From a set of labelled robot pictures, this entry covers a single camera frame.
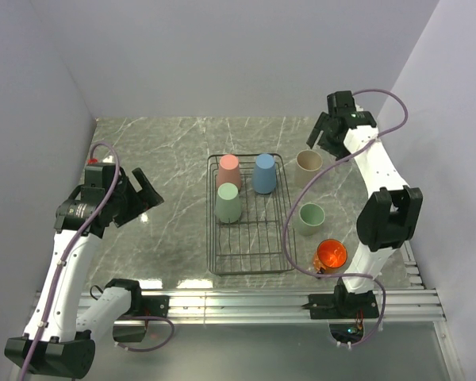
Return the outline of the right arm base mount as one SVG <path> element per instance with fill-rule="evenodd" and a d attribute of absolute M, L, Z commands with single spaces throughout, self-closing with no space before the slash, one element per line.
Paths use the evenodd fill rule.
<path fill-rule="evenodd" d="M 352 347 L 365 337 L 365 320 L 381 317 L 372 291 L 349 294 L 335 290 L 333 294 L 310 294 L 301 306 L 309 311 L 311 320 L 328 320 L 332 339 L 337 344 Z"/>

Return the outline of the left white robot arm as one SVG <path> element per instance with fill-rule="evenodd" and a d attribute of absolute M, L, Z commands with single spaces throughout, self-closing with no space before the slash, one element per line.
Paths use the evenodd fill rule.
<path fill-rule="evenodd" d="M 112 279 L 95 304 L 78 314 L 86 274 L 106 228 L 121 227 L 163 203 L 140 168 L 132 174 L 139 190 L 122 167 L 91 160 L 83 183 L 57 208 L 52 259 L 39 300 L 23 334 L 8 339 L 4 350 L 20 367 L 20 379 L 85 377 L 97 342 L 113 323 L 145 313 L 139 282 Z"/>

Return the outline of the blue plastic cup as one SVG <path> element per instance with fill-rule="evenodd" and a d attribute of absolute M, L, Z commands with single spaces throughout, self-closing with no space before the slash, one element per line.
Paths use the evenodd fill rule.
<path fill-rule="evenodd" d="M 258 194 L 269 194 L 277 185 L 274 157 L 263 153 L 257 156 L 252 173 L 252 186 Z"/>

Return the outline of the beige plastic cup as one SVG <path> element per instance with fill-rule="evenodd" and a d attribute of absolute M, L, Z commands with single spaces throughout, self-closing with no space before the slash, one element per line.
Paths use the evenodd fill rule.
<path fill-rule="evenodd" d="M 300 188 L 305 187 L 321 171 L 322 167 L 323 159 L 318 152 L 313 150 L 300 151 L 296 157 L 294 184 Z"/>

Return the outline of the pink plastic cup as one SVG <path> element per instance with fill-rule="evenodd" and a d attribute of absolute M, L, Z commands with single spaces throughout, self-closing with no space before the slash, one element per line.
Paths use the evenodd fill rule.
<path fill-rule="evenodd" d="M 240 174 L 240 161 L 233 154 L 223 155 L 218 164 L 216 186 L 219 188 L 224 183 L 234 184 L 238 190 L 242 186 Z"/>

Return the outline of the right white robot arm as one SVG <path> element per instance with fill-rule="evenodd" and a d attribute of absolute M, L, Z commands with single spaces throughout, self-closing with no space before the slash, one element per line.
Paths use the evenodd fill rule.
<path fill-rule="evenodd" d="M 338 163 L 353 160 L 367 189 L 367 202 L 356 222 L 359 246 L 334 288 L 332 307 L 342 318 L 375 308 L 373 288 L 386 261 L 417 226 L 423 194 L 411 187 L 393 165 L 369 111 L 355 103 L 354 93 L 341 90 L 327 97 L 306 144 L 318 145 Z"/>

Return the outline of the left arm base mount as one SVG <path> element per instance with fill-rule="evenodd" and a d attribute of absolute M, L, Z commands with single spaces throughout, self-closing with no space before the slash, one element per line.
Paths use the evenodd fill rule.
<path fill-rule="evenodd" d="M 146 336 L 149 322 L 139 316 L 167 318 L 170 297 L 162 295 L 143 296 L 137 310 L 122 314 L 113 324 L 113 339 L 118 343 L 140 343 Z"/>

